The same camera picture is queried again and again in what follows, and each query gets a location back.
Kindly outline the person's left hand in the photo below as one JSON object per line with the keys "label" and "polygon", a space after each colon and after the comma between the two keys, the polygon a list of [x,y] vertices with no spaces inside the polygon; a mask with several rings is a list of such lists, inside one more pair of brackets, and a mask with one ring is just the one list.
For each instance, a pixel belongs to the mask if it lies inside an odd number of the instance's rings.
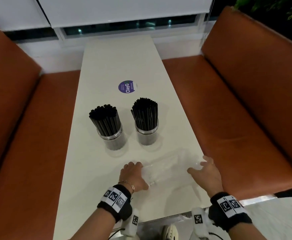
{"label": "person's left hand", "polygon": [[142,178],[141,170],[143,164],[141,162],[133,163],[132,161],[125,164],[120,171],[120,177],[118,184],[123,185],[131,194],[139,191],[135,191],[135,180]]}

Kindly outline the person's right hand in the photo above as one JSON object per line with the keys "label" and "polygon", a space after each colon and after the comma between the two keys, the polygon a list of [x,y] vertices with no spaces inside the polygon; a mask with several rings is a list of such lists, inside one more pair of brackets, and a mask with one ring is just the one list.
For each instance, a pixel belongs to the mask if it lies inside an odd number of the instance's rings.
{"label": "person's right hand", "polygon": [[203,171],[202,177],[192,178],[212,198],[217,193],[224,191],[222,178],[212,158],[204,155],[203,160],[200,162],[201,170]]}

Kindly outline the clear plastic bag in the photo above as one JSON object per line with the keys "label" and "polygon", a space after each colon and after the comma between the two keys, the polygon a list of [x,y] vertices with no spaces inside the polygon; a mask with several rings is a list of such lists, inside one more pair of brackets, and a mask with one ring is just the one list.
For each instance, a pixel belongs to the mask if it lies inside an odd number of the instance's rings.
{"label": "clear plastic bag", "polygon": [[186,186],[193,183],[191,175],[187,172],[188,168],[200,170],[202,169],[201,162],[199,155],[187,150],[179,150],[144,165],[141,175],[153,188]]}

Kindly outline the person's right forearm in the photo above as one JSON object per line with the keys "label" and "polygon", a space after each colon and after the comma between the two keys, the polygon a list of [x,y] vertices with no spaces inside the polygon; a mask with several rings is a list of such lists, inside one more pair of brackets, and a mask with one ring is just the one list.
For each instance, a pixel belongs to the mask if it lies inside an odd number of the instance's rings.
{"label": "person's right forearm", "polygon": [[231,240],[267,240],[247,214],[235,214],[225,224]]}

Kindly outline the person's left forearm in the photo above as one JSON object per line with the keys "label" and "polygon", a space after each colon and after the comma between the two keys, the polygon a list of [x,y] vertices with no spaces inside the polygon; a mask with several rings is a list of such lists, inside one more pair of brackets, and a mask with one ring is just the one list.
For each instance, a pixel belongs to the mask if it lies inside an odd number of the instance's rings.
{"label": "person's left forearm", "polygon": [[70,240],[108,240],[115,223],[111,213],[97,208]]}

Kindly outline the black left wristband with markers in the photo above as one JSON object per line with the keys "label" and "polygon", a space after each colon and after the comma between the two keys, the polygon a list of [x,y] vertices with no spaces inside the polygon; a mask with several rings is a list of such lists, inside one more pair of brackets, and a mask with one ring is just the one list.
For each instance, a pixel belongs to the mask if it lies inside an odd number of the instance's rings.
{"label": "black left wristband with markers", "polygon": [[126,221],[132,215],[131,206],[132,194],[123,185],[117,184],[109,187],[102,196],[97,208],[101,208],[110,213],[116,223],[119,221]]}

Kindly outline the black wristband with markers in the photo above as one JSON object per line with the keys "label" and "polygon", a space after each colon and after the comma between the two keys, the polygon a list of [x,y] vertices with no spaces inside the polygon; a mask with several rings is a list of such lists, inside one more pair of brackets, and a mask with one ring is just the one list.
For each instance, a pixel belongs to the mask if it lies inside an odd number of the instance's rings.
{"label": "black wristband with markers", "polygon": [[126,221],[132,215],[131,206],[132,194],[123,185],[117,184],[109,187],[102,196],[97,208],[101,208],[110,213],[116,223],[119,221]]}
{"label": "black wristband with markers", "polygon": [[224,231],[229,232],[239,223],[252,224],[248,212],[234,196],[219,192],[211,197],[210,202],[208,218]]}

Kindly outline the clear plastic jar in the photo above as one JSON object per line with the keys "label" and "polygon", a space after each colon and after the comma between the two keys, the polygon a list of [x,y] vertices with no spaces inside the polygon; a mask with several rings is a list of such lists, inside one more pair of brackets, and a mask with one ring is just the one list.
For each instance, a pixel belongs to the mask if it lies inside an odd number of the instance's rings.
{"label": "clear plastic jar", "polygon": [[123,132],[122,123],[120,124],[120,129],[118,130],[118,132],[112,136],[102,136],[98,129],[96,129],[96,131],[99,137],[105,143],[106,148],[109,150],[113,150],[113,151],[119,150],[123,148],[127,142],[126,136]]}
{"label": "clear plastic jar", "polygon": [[135,129],[136,129],[136,133],[137,133],[138,142],[144,146],[154,144],[158,138],[158,133],[157,133],[158,128],[159,128],[159,119],[157,119],[156,127],[152,130],[149,130],[149,131],[139,129],[137,127],[136,122],[135,122]]}

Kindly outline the black right wristband with markers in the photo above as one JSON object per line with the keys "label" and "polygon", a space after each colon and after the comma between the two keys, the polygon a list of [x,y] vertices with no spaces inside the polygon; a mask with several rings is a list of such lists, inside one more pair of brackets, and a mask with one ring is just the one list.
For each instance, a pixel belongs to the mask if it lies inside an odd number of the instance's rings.
{"label": "black right wristband with markers", "polygon": [[234,196],[219,192],[211,197],[210,202],[208,218],[224,231],[229,232],[239,223],[252,224],[248,212]]}

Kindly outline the white shoe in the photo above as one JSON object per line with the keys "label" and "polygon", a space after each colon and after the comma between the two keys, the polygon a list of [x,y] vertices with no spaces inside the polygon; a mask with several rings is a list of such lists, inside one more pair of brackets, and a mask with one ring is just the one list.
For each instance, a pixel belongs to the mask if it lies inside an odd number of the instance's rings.
{"label": "white shoe", "polygon": [[161,240],[178,240],[179,234],[174,224],[165,225],[162,230]]}

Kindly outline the bundle of black straws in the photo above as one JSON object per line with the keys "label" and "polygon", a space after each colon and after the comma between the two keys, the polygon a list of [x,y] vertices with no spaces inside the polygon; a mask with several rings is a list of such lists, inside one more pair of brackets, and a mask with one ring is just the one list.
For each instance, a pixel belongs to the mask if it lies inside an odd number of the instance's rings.
{"label": "bundle of black straws", "polygon": [[95,125],[98,133],[103,137],[113,136],[121,128],[117,108],[110,104],[98,106],[91,110],[89,118]]}
{"label": "bundle of black straws", "polygon": [[137,99],[131,110],[135,125],[142,131],[151,131],[158,125],[158,103],[141,97]]}

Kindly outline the orange leather bench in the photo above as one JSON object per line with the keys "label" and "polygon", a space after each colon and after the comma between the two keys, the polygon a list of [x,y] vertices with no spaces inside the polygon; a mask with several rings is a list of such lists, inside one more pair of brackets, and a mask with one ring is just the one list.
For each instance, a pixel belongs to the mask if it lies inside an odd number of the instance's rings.
{"label": "orange leather bench", "polygon": [[226,6],[201,52],[163,64],[224,190],[244,200],[292,189],[292,41]]}
{"label": "orange leather bench", "polygon": [[0,240],[53,240],[79,78],[0,31]]}

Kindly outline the round purple sticker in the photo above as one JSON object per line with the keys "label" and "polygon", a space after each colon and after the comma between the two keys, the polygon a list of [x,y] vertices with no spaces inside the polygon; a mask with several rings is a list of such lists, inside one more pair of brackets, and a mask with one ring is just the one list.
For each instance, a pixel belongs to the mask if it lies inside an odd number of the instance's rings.
{"label": "round purple sticker", "polygon": [[137,90],[137,83],[132,80],[125,80],[118,85],[118,90],[122,93],[129,94]]}

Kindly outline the white roller blind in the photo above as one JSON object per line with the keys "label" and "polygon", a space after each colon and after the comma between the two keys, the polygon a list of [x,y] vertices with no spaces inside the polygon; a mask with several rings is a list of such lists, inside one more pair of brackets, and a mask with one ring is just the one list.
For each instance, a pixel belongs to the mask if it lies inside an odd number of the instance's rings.
{"label": "white roller blind", "polygon": [[0,30],[18,31],[50,27],[36,0],[0,0]]}
{"label": "white roller blind", "polygon": [[52,28],[208,13],[213,0],[38,0]]}

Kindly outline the green plant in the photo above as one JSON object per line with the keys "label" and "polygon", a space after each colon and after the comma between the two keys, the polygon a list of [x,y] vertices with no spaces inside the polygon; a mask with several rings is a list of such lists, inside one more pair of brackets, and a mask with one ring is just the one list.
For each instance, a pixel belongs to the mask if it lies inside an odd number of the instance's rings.
{"label": "green plant", "polygon": [[292,19],[292,0],[236,0],[234,7],[239,9],[247,5],[252,5],[251,12],[263,8],[266,11],[288,9],[286,12],[287,19]]}

